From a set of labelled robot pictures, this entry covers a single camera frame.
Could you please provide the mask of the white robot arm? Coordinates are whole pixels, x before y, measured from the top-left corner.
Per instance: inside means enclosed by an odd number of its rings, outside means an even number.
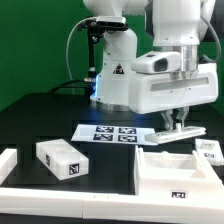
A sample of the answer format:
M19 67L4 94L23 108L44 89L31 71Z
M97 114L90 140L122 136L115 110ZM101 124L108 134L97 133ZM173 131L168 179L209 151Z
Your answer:
M107 110L172 114L218 97L217 61L199 61L198 47L213 32L218 0L83 0L104 38L103 67L91 103Z

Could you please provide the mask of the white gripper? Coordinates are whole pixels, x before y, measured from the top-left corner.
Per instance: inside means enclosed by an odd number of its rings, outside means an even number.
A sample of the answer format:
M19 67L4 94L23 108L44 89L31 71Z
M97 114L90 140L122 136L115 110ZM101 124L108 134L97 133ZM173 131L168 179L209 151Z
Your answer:
M200 64L198 70L188 79L172 80L169 73L136 73L129 80L130 109L139 114L162 111L167 130L173 129L173 111L170 109L179 108L176 119L184 127L189 113L186 106L214 102L217 97L218 77L215 63Z

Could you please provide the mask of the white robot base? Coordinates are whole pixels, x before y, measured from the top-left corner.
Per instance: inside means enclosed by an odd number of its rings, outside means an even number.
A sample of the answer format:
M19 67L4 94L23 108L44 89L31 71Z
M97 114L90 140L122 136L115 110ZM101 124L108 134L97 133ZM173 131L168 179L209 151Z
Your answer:
M112 111L128 111L131 62L137 54L137 36L131 30L105 32L102 70L96 76L91 104Z

